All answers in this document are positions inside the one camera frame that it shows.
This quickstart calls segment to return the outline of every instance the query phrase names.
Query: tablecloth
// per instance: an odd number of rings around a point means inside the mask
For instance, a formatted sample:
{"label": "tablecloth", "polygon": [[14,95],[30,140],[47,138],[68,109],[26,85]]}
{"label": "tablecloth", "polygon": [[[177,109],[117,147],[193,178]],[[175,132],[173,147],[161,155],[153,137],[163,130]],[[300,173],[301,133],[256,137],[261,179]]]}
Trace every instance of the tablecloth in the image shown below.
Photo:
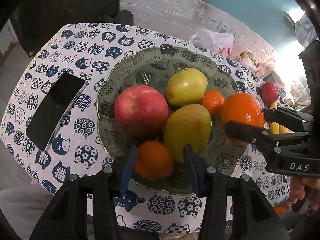
{"label": "tablecloth", "polygon": [[[1,139],[9,153],[53,194],[70,174],[90,176],[109,166],[112,159],[104,151],[97,134],[95,101],[99,87],[123,58],[148,47],[170,45],[208,56],[235,79],[241,92],[253,95],[263,106],[259,95],[263,81],[238,62],[209,49],[140,27],[111,23],[70,24],[63,26],[32,59],[10,98],[0,127]],[[87,87],[61,120],[48,151],[41,152],[25,135],[26,128],[37,106],[65,72],[84,79]],[[279,103],[288,107],[281,98]],[[78,129],[79,124],[86,129]],[[249,145],[233,176],[249,174],[275,206],[288,197],[289,178],[268,173],[265,167],[266,161],[257,147]],[[232,224],[232,198],[227,200],[226,227]],[[170,195],[130,182],[126,194],[115,198],[114,203],[118,223],[122,226],[161,233],[187,233],[200,230],[205,198]],[[92,214],[90,195],[87,211]]]}

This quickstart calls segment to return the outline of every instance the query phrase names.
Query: phone screen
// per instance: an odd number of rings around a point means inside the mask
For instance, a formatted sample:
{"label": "phone screen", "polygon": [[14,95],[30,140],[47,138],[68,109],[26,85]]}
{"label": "phone screen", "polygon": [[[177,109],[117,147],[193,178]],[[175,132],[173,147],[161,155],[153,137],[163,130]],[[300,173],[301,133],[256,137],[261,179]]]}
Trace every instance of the phone screen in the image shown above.
{"label": "phone screen", "polygon": [[63,73],[44,97],[26,131],[39,150],[46,149],[61,118],[84,84],[85,80]]}

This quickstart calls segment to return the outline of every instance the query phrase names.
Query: hand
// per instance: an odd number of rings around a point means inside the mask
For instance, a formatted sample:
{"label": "hand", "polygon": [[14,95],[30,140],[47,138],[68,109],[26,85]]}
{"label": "hand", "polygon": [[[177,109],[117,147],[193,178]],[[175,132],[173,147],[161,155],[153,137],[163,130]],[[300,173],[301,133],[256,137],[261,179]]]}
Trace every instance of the hand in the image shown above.
{"label": "hand", "polygon": [[304,191],[305,186],[318,190],[315,199],[309,205],[309,208],[316,211],[320,207],[320,179],[290,177],[289,200],[294,204],[298,199],[303,199],[306,195]]}

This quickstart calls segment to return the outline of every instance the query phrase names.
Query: apple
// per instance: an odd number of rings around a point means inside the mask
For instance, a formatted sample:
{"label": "apple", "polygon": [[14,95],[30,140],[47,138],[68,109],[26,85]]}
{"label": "apple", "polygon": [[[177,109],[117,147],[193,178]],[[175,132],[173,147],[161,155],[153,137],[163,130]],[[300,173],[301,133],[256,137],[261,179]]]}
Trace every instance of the apple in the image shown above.
{"label": "apple", "polygon": [[153,87],[134,85],[116,99],[115,116],[119,126],[135,137],[158,134],[168,119],[164,96]]}
{"label": "apple", "polygon": [[262,101],[267,105],[271,105],[276,102],[279,98],[279,89],[273,82],[264,82],[260,86],[260,96]]}

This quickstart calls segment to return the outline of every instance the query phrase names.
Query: metal pin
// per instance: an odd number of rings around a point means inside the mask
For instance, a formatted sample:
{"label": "metal pin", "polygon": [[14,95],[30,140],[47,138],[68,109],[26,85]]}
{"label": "metal pin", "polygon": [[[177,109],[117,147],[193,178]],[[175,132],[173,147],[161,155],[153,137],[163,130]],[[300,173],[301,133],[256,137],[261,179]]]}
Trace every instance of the metal pin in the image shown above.
{"label": "metal pin", "polygon": [[209,168],[207,168],[207,172],[208,172],[208,173],[215,173],[215,172],[216,172],[216,169],[213,168],[213,167],[209,167]]}
{"label": "metal pin", "polygon": [[281,149],[279,147],[274,147],[273,151],[278,154],[281,153]]}
{"label": "metal pin", "polygon": [[249,181],[249,180],[251,179],[251,177],[250,177],[249,175],[247,175],[247,174],[244,174],[244,175],[242,175],[241,177],[242,177],[242,179],[245,180],[245,181]]}
{"label": "metal pin", "polygon": [[111,167],[105,167],[105,168],[103,169],[103,172],[104,172],[104,173],[111,173],[111,172],[112,172],[112,168],[111,168]]}
{"label": "metal pin", "polygon": [[70,176],[69,176],[69,180],[71,180],[71,181],[74,181],[74,180],[76,180],[78,178],[78,175],[77,174],[71,174]]}

